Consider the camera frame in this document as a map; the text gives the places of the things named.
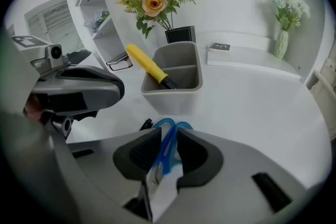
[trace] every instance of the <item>black vase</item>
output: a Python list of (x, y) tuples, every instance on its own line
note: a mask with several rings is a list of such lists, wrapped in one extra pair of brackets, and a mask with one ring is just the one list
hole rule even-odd
[(192, 41), (196, 43), (195, 26), (185, 26), (165, 32), (168, 43)]

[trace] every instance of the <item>white countertop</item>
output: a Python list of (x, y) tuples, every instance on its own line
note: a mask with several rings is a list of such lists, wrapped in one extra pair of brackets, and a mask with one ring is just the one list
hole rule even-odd
[(251, 68), (301, 79), (301, 76), (286, 61), (276, 58), (268, 51), (254, 48), (231, 46), (228, 52), (208, 51), (207, 64), (210, 66)]
[[(237, 67), (207, 66), (199, 49), (203, 87), (192, 116), (169, 116), (198, 131), (250, 145), (267, 155), (305, 187), (323, 181), (331, 168), (331, 146), (323, 116), (297, 79)], [(68, 143), (136, 132), (159, 115), (141, 94), (145, 72), (134, 67), (115, 73), (125, 96), (97, 117), (74, 122)]]

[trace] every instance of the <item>yellow handle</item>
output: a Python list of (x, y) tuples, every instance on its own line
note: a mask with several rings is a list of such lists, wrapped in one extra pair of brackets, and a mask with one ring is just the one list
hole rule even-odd
[(147, 73), (152, 75), (158, 81), (158, 83), (161, 83), (161, 81), (168, 76), (136, 45), (128, 44), (126, 47), (126, 52), (129, 56), (136, 60), (139, 65), (141, 65), (141, 67), (146, 70)]

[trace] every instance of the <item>gray container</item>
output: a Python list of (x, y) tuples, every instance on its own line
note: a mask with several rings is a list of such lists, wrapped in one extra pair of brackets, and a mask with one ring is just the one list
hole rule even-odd
[(168, 90), (146, 73), (141, 92), (160, 114), (191, 115), (195, 111), (203, 85), (199, 58), (197, 45), (191, 41), (170, 43), (154, 52), (152, 60), (177, 85)]

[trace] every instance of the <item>orange rose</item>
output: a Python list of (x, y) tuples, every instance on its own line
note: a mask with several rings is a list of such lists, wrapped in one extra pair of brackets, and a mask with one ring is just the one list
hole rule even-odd
[(142, 8), (149, 17), (157, 16), (167, 7), (167, 0), (143, 0)]

